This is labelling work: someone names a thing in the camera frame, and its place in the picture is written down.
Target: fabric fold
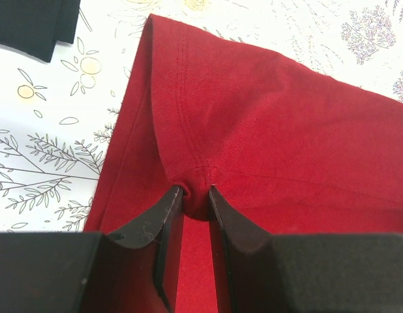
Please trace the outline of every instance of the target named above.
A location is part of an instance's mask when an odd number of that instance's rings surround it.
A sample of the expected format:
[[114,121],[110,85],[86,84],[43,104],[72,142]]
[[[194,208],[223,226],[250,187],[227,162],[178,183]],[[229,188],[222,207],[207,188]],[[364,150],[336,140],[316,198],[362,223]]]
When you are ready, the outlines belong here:
[[177,312],[217,312],[215,185],[272,233],[403,233],[403,104],[151,15],[85,230],[185,190]]

